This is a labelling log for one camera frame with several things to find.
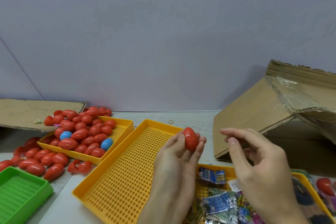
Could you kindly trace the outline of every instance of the human hand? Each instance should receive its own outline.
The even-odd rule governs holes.
[[[292,174],[282,148],[253,129],[222,128],[242,193],[268,223],[308,223],[296,201]],[[240,142],[250,148],[242,149]]]
[[[156,155],[152,188],[138,224],[180,224],[188,213],[195,195],[197,164],[207,139],[196,133],[199,142],[190,152],[185,149],[182,132],[171,137]]]

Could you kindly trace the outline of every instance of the tray of candy packets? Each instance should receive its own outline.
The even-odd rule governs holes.
[[[244,197],[232,167],[199,164],[198,168],[195,198],[184,223],[264,223]],[[310,223],[334,223],[327,207],[303,174],[292,173],[292,182],[298,203]],[[303,200],[299,194],[309,198]]]

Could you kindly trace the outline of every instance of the white wooden surface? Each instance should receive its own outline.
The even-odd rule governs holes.
[[[169,124],[173,120],[173,126],[185,128],[191,127],[196,132],[207,138],[200,163],[211,163],[223,166],[232,166],[231,163],[216,161],[213,157],[212,122],[218,112],[117,112],[115,118],[133,120],[134,126],[138,126],[144,119],[156,120]],[[2,135],[0,140],[0,160],[9,159],[13,150],[22,145],[32,136],[39,136],[35,131],[12,130]],[[52,183],[54,195],[41,207],[30,219],[29,224],[60,224],[60,223],[101,223],[101,221],[86,209],[71,192],[84,179],[82,175],[71,176],[65,172],[59,179]]]

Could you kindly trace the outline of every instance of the yellow tray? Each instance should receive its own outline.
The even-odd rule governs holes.
[[[93,164],[100,164],[107,156],[115,149],[117,146],[134,130],[133,126],[133,121],[132,120],[124,120],[124,119],[117,119],[117,118],[112,118],[112,117],[105,117],[105,116],[98,116],[99,119],[102,119],[103,121],[106,120],[115,120],[116,122],[116,127],[113,129],[111,137],[113,139],[113,144],[110,147],[110,149],[107,150],[107,152],[103,155],[101,158],[93,157],[90,155],[86,155],[83,153],[75,152],[75,151],[70,151],[70,150],[64,150],[60,147],[57,146],[52,146],[50,144],[44,144],[41,143],[41,141],[48,137],[52,136],[55,131],[50,132],[47,134],[45,137],[41,138],[37,143],[43,148],[43,149],[50,149],[54,152],[63,152],[66,155],[68,155],[71,158],[76,158],[80,159],[82,161],[91,161]]]
[[[98,167],[72,192],[104,223],[136,223],[151,190],[153,165],[159,149],[181,128],[144,120]],[[225,170],[227,179],[235,179],[232,167],[199,166]],[[329,213],[304,175],[293,174],[309,192],[322,211]],[[197,183],[195,195],[207,197],[207,187]]]

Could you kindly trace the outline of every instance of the green plastic basket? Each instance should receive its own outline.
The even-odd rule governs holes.
[[[0,172],[0,224],[25,222],[52,193],[48,181],[7,167]]]

